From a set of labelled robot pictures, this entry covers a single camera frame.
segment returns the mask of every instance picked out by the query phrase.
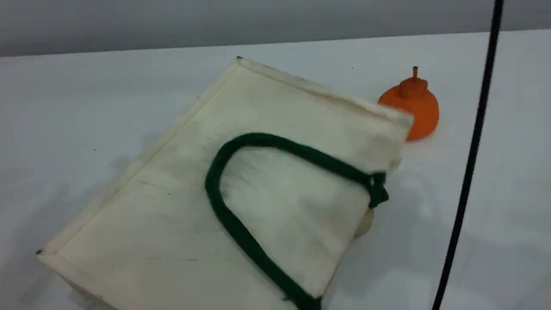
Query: black wire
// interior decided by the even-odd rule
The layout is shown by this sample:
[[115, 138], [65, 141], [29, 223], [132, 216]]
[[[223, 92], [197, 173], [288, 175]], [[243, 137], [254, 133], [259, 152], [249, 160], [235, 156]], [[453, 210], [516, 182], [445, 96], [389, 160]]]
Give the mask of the black wire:
[[478, 103], [477, 117], [474, 122], [471, 149], [469, 150], [467, 166], [465, 167], [463, 185], [461, 186], [461, 195], [457, 206], [457, 214], [455, 215], [455, 223], [453, 224], [453, 230], [451, 232], [446, 261], [444, 262], [440, 283], [438, 284], [438, 290], [436, 292], [436, 296], [434, 297], [433, 310], [440, 309], [440, 305], [442, 304], [442, 298], [444, 297], [446, 285], [450, 277], [453, 256], [455, 255], [455, 249], [457, 248], [457, 242], [459, 241], [459, 235], [461, 233], [461, 225], [463, 224], [465, 209], [467, 208], [467, 201], [469, 199], [469, 191], [471, 190], [471, 182], [474, 173], [474, 165], [477, 161], [478, 146], [480, 145], [480, 136], [482, 135], [482, 127], [484, 125], [484, 115], [486, 114], [486, 106], [488, 105], [491, 73], [494, 69], [495, 50], [498, 45], [501, 14], [503, 13], [503, 1], [504, 0], [495, 0], [494, 3], [494, 13], [491, 19], [490, 41], [488, 43], [486, 65], [484, 66], [484, 77], [482, 78], [482, 89], [480, 90], [480, 101]]

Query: white tabletop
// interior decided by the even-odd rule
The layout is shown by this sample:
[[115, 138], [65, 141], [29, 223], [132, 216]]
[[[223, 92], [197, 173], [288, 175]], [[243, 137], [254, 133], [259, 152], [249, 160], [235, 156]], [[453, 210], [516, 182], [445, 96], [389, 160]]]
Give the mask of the white tabletop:
[[[0, 308], [87, 305], [34, 257], [235, 55], [376, 100], [419, 66], [440, 102], [391, 199], [341, 263], [329, 308], [427, 309], [456, 212], [488, 34], [0, 58]], [[443, 309], [547, 309], [551, 31], [502, 33]]]

